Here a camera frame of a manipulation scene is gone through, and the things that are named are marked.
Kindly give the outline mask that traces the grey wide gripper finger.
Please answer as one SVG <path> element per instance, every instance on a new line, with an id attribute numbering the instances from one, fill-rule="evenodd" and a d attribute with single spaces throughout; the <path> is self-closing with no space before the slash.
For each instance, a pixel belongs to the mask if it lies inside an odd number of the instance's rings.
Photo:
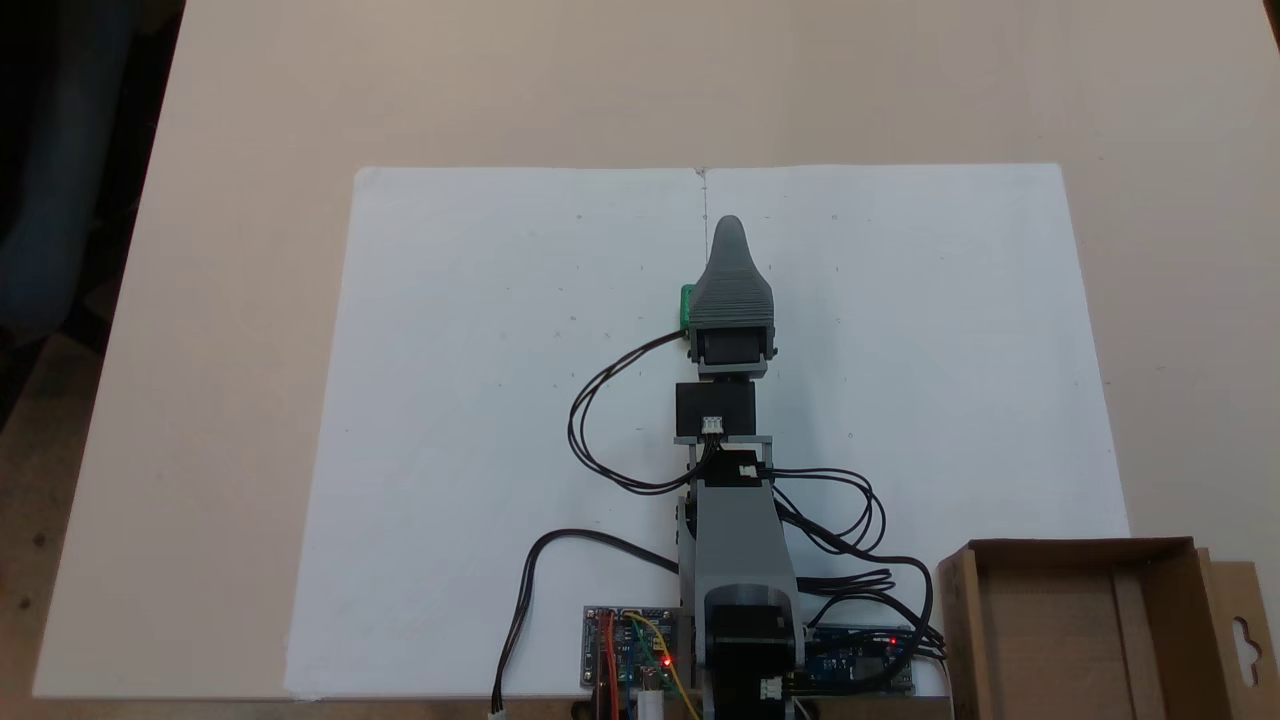
<path id="1" fill-rule="evenodd" d="M 771 328 L 774 297 L 771 284 L 756 268 L 746 231 L 735 215 L 716 224 L 710 255 L 690 292 L 690 328 Z"/>

